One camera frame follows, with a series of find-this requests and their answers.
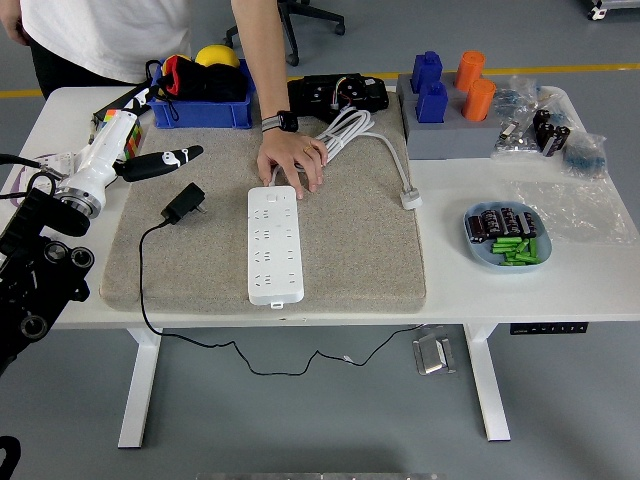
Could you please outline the person's left hand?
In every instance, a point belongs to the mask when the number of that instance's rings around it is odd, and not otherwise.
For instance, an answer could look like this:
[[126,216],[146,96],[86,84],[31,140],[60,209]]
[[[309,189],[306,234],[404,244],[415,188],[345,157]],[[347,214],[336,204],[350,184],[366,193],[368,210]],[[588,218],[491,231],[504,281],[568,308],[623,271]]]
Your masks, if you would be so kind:
[[327,148],[318,139],[280,129],[271,129],[262,134],[257,167],[264,186],[271,182],[272,166],[278,165],[294,188],[297,199],[301,200],[305,190],[296,166],[303,169],[307,177],[308,190],[316,192],[324,182],[323,168],[327,162]]

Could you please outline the person's right hand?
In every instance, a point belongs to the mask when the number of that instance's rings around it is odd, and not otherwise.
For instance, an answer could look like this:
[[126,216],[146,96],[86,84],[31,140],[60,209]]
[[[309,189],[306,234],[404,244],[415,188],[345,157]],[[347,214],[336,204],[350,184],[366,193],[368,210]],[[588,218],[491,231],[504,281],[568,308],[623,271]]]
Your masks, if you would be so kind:
[[9,39],[22,46],[29,45],[29,37],[22,25],[22,10],[19,0],[0,0],[1,25]]

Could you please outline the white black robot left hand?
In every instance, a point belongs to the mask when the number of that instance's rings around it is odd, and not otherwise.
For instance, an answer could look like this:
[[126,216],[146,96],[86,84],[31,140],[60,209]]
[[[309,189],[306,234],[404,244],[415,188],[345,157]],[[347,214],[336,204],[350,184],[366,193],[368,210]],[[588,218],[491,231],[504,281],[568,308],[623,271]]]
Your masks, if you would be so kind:
[[85,208],[90,217],[95,217],[106,204],[106,187],[117,177],[137,182],[165,175],[203,153],[202,146],[194,145],[126,160],[119,158],[138,120],[135,110],[145,106],[157,91],[156,86],[145,87],[115,111],[93,142],[80,151],[78,170],[60,183],[58,199],[76,209]]

